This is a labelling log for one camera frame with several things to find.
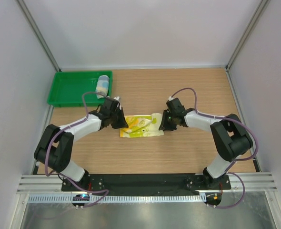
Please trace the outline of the green yellow patterned towel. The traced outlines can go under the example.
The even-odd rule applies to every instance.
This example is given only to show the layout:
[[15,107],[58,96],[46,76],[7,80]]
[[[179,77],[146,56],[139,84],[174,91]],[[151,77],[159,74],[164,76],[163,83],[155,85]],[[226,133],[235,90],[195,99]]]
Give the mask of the green yellow patterned towel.
[[150,115],[126,115],[128,124],[126,128],[120,128],[121,138],[140,138],[163,136],[164,131],[159,127],[162,121],[162,114],[153,113]]

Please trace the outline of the polka dot striped towel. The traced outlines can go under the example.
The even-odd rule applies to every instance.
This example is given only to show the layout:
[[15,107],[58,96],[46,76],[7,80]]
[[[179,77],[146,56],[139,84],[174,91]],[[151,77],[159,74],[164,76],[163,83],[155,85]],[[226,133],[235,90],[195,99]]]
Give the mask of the polka dot striped towel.
[[103,97],[108,95],[109,91],[109,82],[110,79],[107,75],[101,75],[98,78],[97,86],[96,86],[96,96],[98,99],[102,99]]

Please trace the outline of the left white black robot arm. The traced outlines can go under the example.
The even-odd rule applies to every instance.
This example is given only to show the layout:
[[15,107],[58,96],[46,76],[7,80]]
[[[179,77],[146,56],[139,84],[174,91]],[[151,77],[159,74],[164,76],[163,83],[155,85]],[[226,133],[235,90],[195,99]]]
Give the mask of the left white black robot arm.
[[107,97],[98,110],[88,112],[84,118],[73,123],[48,125],[35,149],[34,159],[62,174],[67,182],[72,181],[77,190],[89,190],[88,171],[71,159],[73,143],[109,125],[113,129],[128,127],[119,97]]

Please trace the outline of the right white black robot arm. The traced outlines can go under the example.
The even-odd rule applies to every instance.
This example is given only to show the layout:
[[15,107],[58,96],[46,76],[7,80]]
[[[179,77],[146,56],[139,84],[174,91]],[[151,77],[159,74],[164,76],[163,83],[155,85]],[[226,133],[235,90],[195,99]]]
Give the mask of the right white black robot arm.
[[206,188],[215,188],[235,159],[252,148],[253,141],[246,127],[241,125],[240,119],[235,114],[216,117],[199,113],[194,108],[186,109],[178,98],[170,97],[166,105],[160,130],[173,131],[179,125],[212,134],[217,156],[209,166],[204,168],[202,182]]

